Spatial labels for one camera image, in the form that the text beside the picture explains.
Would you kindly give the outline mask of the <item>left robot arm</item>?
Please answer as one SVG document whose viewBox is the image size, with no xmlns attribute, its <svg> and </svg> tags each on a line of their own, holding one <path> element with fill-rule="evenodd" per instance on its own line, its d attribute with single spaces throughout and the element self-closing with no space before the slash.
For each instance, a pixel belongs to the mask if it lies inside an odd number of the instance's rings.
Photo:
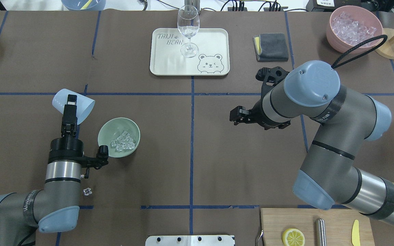
<svg viewBox="0 0 394 246">
<path fill-rule="evenodd" d="M 99 146 L 95 157 L 85 156 L 76 138 L 79 121 L 91 112 L 94 100 L 72 91 L 55 95 L 62 109 L 61 137 L 50 143 L 45 185 L 42 190 L 0 195 L 0 246 L 34 246 L 36 232 L 58 233 L 78 223 L 81 179 L 91 168 L 108 164 L 108 147 Z"/>
</svg>

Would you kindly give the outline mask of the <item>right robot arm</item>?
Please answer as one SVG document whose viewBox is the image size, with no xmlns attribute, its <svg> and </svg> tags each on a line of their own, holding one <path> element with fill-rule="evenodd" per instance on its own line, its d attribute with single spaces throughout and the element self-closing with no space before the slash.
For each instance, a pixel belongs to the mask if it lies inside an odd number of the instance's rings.
<svg viewBox="0 0 394 246">
<path fill-rule="evenodd" d="M 261 98 L 252 109 L 231 110 L 235 125 L 283 129 L 299 115 L 320 124 L 298 171 L 294 195 L 318 209 L 338 203 L 394 226 L 394 183 L 353 166 L 363 141 L 377 140 L 389 129 L 389 108 L 342 85 L 337 71 L 321 60 L 291 72 L 264 67 L 256 79 L 262 82 Z"/>
</svg>

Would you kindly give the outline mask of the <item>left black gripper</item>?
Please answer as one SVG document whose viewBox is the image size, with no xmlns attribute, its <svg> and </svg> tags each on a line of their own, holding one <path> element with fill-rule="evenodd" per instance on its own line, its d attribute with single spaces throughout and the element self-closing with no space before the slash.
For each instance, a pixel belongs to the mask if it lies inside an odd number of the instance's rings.
<svg viewBox="0 0 394 246">
<path fill-rule="evenodd" d="M 87 179 L 90 169 L 108 165 L 108 146 L 99 146 L 95 157 L 85 156 L 83 142 L 75 138 L 77 119 L 77 96 L 68 95 L 62 117 L 62 136 L 50 145 L 48 159 L 49 179 Z"/>
</svg>

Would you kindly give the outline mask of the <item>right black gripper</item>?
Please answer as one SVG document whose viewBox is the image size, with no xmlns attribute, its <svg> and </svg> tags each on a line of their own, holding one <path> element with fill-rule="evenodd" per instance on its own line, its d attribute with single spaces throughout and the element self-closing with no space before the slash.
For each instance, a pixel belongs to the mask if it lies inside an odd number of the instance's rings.
<svg viewBox="0 0 394 246">
<path fill-rule="evenodd" d="M 261 68 L 256 74 L 256 79 L 263 82 L 261 87 L 261 99 L 255 103 L 252 109 L 246 110 L 243 106 L 237 106 L 229 113 L 229 120 L 234 124 L 257 123 L 268 130 L 271 128 L 283 129 L 290 125 L 290 118 L 278 113 L 272 103 L 272 90 L 288 74 L 281 67 Z"/>
</svg>

